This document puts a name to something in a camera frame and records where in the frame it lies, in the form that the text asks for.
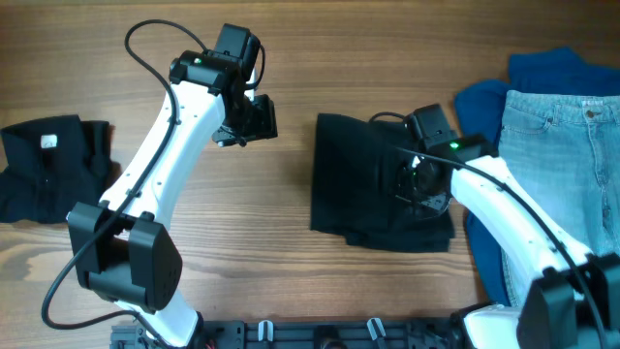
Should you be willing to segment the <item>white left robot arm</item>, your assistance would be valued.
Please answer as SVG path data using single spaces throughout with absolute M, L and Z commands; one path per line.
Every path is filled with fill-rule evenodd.
M 272 101 L 256 95 L 264 48 L 185 51 L 170 66 L 160 113 L 120 178 L 97 205 L 68 215 L 79 285 L 118 306 L 159 348 L 203 345 L 202 316 L 178 291 L 183 263 L 169 228 L 180 192 L 208 142 L 276 137 Z

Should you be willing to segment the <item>black shorts white lining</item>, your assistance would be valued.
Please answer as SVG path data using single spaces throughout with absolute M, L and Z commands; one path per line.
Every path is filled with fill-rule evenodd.
M 347 244 L 405 253 L 447 252 L 454 228 L 441 212 L 414 202 L 407 167 L 414 147 L 397 122 L 321 113 L 316 124 L 310 229 Z

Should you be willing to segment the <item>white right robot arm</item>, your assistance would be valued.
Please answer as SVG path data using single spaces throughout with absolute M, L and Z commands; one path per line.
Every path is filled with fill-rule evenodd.
M 514 265 L 520 306 L 477 305 L 452 314 L 454 348 L 616 348 L 619 256 L 596 255 L 518 184 L 482 136 L 415 152 L 415 193 L 446 190 L 476 215 Z

